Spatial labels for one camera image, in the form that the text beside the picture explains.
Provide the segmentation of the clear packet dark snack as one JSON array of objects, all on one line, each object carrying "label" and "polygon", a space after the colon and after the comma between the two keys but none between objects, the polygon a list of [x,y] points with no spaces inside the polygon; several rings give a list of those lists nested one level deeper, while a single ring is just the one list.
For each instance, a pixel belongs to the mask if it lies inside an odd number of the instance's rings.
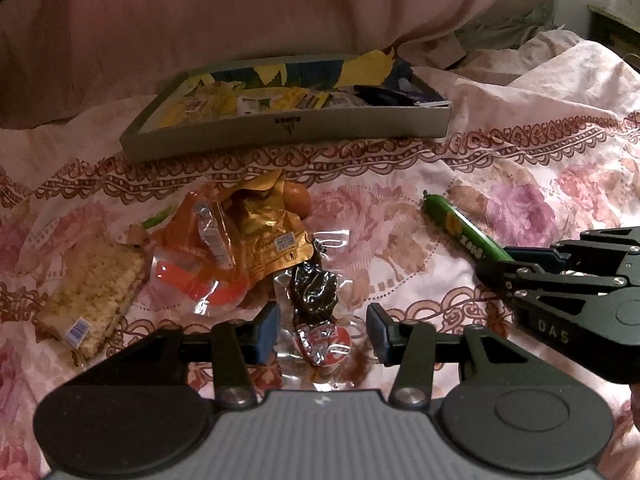
[{"label": "clear packet dark snack", "polygon": [[352,390],[370,372],[366,323],[349,309],[354,282],[337,267],[349,239],[347,230],[315,232],[312,256],[273,278],[281,315],[274,352],[284,388]]}]

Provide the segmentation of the orange clear snack bag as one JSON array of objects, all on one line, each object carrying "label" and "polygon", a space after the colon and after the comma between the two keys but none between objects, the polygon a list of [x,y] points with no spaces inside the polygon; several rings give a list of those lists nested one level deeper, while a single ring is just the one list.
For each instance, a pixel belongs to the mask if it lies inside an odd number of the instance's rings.
[{"label": "orange clear snack bag", "polygon": [[215,316],[239,307],[250,288],[239,231],[213,183],[186,193],[151,234],[151,249],[148,292],[157,309]]}]

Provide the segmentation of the green sausage stick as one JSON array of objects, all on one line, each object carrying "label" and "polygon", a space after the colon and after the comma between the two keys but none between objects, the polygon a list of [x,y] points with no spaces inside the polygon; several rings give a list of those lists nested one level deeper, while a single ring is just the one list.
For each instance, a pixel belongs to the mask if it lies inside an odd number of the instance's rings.
[{"label": "green sausage stick", "polygon": [[512,261],[513,258],[490,236],[444,196],[423,193],[422,209],[476,261]]}]

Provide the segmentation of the rice cracker bar packet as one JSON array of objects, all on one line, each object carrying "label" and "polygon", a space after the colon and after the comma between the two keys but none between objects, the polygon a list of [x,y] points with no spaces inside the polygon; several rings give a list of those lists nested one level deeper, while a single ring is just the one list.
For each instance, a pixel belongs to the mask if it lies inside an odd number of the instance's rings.
[{"label": "rice cracker bar packet", "polygon": [[37,320],[88,362],[128,312],[145,281],[148,260],[137,245],[97,235],[70,248],[64,263],[65,273]]}]

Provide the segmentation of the gold foil snack packet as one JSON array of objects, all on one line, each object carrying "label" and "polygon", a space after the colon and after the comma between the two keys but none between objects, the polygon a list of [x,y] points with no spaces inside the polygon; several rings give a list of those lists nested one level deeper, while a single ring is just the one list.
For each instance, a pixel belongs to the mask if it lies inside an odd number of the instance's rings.
[{"label": "gold foil snack packet", "polygon": [[250,286],[314,255],[302,218],[285,205],[287,183],[281,170],[273,170],[217,194],[222,211],[239,233]]}]

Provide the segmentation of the small orange fruit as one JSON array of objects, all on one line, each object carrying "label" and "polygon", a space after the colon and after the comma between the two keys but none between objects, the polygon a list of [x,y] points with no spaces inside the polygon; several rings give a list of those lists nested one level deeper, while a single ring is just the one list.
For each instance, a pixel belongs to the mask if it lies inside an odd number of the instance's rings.
[{"label": "small orange fruit", "polygon": [[291,211],[301,219],[305,219],[308,214],[310,214],[310,194],[302,184],[285,181],[282,195],[284,206],[287,211]]}]

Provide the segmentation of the floral pink bedsheet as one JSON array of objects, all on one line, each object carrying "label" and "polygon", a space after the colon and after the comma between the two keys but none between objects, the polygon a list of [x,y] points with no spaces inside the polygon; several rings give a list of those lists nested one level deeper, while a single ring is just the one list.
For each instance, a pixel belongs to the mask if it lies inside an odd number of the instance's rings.
[{"label": "floral pink bedsheet", "polygon": [[69,122],[1,133],[1,474],[48,470],[32,434],[36,404],[77,368],[37,326],[80,233],[167,216],[203,181],[233,184],[283,169],[308,188],[309,227],[347,235],[332,266],[352,283],[346,312],[370,301],[398,318],[457,333],[486,324],[572,373],[615,416],[600,468],[639,474],[636,396],[514,330],[477,284],[468,256],[427,222],[424,193],[448,197],[506,246],[547,246],[589,229],[639,221],[639,75],[611,50],[566,30],[516,50],[474,54],[461,68],[421,70],[451,102],[445,140],[359,141],[213,152],[145,165],[122,156],[120,134],[148,104],[132,98]]}]

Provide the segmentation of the grey cardboard tray box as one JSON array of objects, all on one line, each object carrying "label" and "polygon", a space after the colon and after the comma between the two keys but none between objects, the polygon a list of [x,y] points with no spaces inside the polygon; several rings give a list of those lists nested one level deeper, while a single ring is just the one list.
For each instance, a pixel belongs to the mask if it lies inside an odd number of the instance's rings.
[{"label": "grey cardboard tray box", "polygon": [[329,140],[438,139],[451,103],[395,52],[220,63],[168,84],[120,137],[132,162]]}]

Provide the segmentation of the pink pillow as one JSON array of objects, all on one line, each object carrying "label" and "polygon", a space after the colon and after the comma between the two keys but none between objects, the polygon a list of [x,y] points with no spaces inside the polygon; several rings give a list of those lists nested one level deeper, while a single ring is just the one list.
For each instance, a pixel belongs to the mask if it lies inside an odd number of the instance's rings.
[{"label": "pink pillow", "polygon": [[447,66],[496,0],[2,0],[1,123],[27,129],[239,58],[396,47]]}]

